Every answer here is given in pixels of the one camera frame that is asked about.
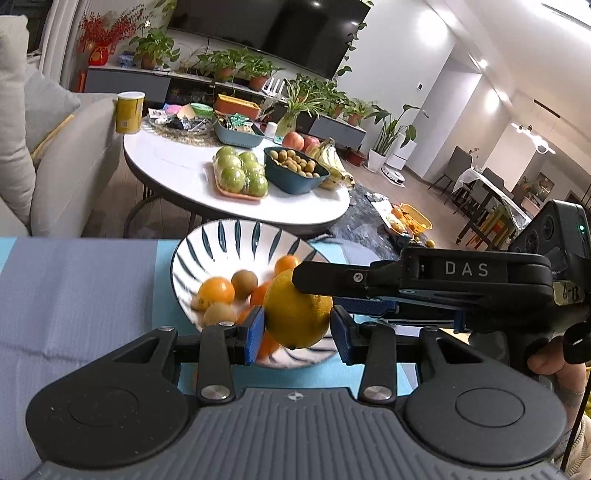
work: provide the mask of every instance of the sofa cushion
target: sofa cushion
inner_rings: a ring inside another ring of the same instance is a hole
[[[27,148],[33,152],[80,106],[79,98],[32,65],[27,65],[25,118]]]
[[[0,16],[0,197],[29,224],[35,170],[25,142],[27,17]]]

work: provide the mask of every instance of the human hand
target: human hand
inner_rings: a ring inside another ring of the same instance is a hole
[[[558,392],[558,396],[566,409],[567,424],[571,429],[583,399],[587,381],[585,365],[566,363],[563,353],[563,338],[558,336],[529,357],[527,366],[538,375],[556,375],[559,386],[564,390],[562,394]]]

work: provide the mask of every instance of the yellow basket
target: yellow basket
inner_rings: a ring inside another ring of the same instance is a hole
[[[402,221],[408,225],[415,234],[419,235],[425,230],[433,230],[433,224],[415,207],[407,203],[401,203]]]

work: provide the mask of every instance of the blue bowl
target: blue bowl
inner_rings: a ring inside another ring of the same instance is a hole
[[[277,165],[275,161],[269,156],[269,152],[281,150],[287,150],[284,147],[268,147],[264,150],[265,152],[265,177],[271,183],[275,184],[281,190],[290,195],[302,195],[314,190],[329,176],[329,171],[326,170],[322,165],[316,163],[315,173],[320,175],[317,179],[304,178],[297,173],[293,173],[289,168]],[[311,157],[303,152],[297,152],[297,154],[305,160],[312,160]]]

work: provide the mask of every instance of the flower pot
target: flower pot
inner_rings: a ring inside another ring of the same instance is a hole
[[[251,81],[248,82],[248,86],[252,90],[256,90],[257,92],[260,92],[262,90],[262,88],[265,86],[265,84],[267,83],[268,79],[269,79],[269,77],[251,77]]]
[[[375,150],[369,150],[368,163],[365,168],[373,173],[377,173],[384,163],[386,163],[386,159],[386,157],[380,155]]]
[[[144,70],[154,70],[156,68],[156,59],[153,55],[145,54],[142,57],[142,68]]]
[[[275,133],[275,137],[283,140],[283,137],[286,136],[289,132],[296,131],[296,123],[297,123],[297,113],[287,112],[284,116],[281,117],[279,123],[277,124],[277,132]]]
[[[361,123],[361,115],[359,115],[358,113],[352,113],[351,115],[349,115],[347,123],[349,125],[353,125],[354,127],[358,127]]]
[[[340,114],[343,113],[343,107],[338,106],[335,107],[335,109],[333,110],[333,113],[331,115],[332,118],[338,118],[340,117]]]
[[[109,60],[109,49],[107,47],[96,47],[90,54],[88,65],[102,67]]]
[[[217,69],[215,79],[218,82],[225,82],[232,76],[232,73],[234,73],[234,69],[231,69],[230,67],[225,69]]]
[[[360,167],[366,159],[367,157],[365,157],[365,155],[363,155],[361,152],[351,149],[347,150],[347,153],[345,154],[345,160],[349,163],[352,163],[356,167]]]

